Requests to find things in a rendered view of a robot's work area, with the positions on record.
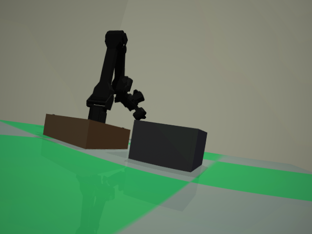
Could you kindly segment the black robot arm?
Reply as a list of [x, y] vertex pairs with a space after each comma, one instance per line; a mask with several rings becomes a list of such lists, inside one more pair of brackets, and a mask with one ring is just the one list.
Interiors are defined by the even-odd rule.
[[[111, 110], [114, 99], [115, 103], [120, 102], [122, 104], [127, 103], [131, 97], [133, 97], [135, 104], [145, 100], [143, 94], [137, 89], [134, 90], [131, 97], [127, 93], [131, 90], [133, 83], [131, 78], [124, 75], [127, 41], [127, 35], [123, 30], [110, 30], [105, 35], [107, 51], [100, 81], [95, 86], [93, 94], [86, 100], [86, 106], [90, 107], [88, 115], [90, 120], [105, 123], [106, 112]], [[114, 70], [115, 78], [112, 81]]]

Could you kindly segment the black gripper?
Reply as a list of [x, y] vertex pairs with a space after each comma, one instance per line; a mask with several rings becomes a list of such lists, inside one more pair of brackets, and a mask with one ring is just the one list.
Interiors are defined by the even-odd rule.
[[[130, 97], [132, 96], [132, 94], [129, 94]], [[145, 110], [142, 108], [142, 107], [138, 107], [138, 103], [134, 103], [134, 99], [133, 97], [130, 98], [130, 100], [123, 104], [125, 107], [127, 107], [130, 111], [131, 110], [135, 110], [135, 112], [133, 113], [133, 117], [136, 119], [136, 120], [140, 120], [140, 119], [145, 119], [146, 118], [146, 112]]]

